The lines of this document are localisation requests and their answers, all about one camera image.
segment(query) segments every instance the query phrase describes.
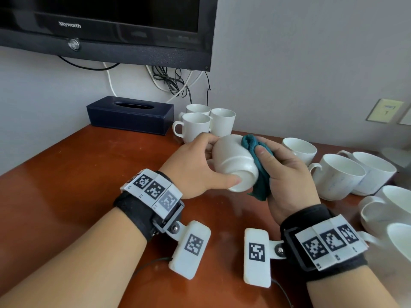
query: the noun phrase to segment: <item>person's left arm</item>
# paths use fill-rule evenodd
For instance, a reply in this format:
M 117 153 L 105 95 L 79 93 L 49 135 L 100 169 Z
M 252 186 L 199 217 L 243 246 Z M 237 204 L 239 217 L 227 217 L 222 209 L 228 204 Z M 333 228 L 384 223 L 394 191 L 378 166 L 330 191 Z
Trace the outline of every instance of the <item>person's left arm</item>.
M 218 174 L 208 167 L 206 159 L 211 158 L 217 141 L 218 137 L 203 133 L 181 146 L 160 168 L 183 198 L 239 183 L 237 176 Z M 117 307 L 146 244 L 134 223 L 114 208 L 0 298 L 0 307 Z

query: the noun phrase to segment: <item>wall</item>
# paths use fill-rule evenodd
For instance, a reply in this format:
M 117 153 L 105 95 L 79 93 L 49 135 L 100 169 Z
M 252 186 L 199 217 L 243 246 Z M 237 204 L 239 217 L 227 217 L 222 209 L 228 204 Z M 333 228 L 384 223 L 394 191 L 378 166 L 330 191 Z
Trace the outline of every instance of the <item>wall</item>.
M 219 0 L 210 106 L 235 129 L 377 150 L 411 143 L 411 0 Z M 93 61 L 76 61 L 100 67 Z M 142 66 L 112 70 L 119 96 L 166 101 Z M 206 78 L 192 89 L 205 102 Z M 103 72 L 0 47 L 0 173 L 88 123 L 110 94 Z M 405 101 L 390 124 L 365 119 L 379 98 Z M 176 113 L 188 99 L 177 99 Z

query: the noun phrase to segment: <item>dark blue tissue box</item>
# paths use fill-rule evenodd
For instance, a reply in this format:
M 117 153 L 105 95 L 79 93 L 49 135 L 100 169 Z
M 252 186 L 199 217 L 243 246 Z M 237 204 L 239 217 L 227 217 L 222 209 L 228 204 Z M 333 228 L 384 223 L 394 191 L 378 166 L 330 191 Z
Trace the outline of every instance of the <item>dark blue tissue box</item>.
M 87 106 L 91 125 L 165 135 L 174 121 L 174 105 L 106 96 Z

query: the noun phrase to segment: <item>table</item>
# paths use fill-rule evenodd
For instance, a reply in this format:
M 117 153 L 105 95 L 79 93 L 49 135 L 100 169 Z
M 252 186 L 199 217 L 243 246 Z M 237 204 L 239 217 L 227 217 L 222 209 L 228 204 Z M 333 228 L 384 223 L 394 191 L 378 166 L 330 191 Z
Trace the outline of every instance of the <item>table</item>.
M 159 169 L 180 145 L 171 130 L 160 136 L 87 126 L 0 176 L 0 295 L 108 212 L 125 181 L 141 169 Z M 315 146 L 315 162 L 325 153 L 343 149 Z M 358 226 L 356 205 L 361 198 L 349 195 L 326 204 Z M 186 280 L 168 269 L 167 262 L 157 262 L 130 281 L 121 308 L 288 307 L 277 286 L 264 289 L 243 281 L 244 230 L 265 229 L 271 240 L 280 238 L 266 203 L 245 192 L 223 190 L 185 200 L 185 205 L 184 224 L 197 220 L 211 229 L 196 276 Z M 171 256 L 176 245 L 165 235 L 157 236 L 148 244 L 139 267 Z M 285 261 L 272 261 L 271 266 L 272 277 L 294 307 L 311 307 L 306 286 L 293 268 Z

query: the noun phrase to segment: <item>black television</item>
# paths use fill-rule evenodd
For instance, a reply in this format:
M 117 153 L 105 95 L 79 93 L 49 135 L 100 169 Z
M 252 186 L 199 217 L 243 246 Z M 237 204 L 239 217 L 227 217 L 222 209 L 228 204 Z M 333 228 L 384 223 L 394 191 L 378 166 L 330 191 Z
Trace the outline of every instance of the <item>black television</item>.
M 0 0 L 0 46 L 209 71 L 217 0 Z

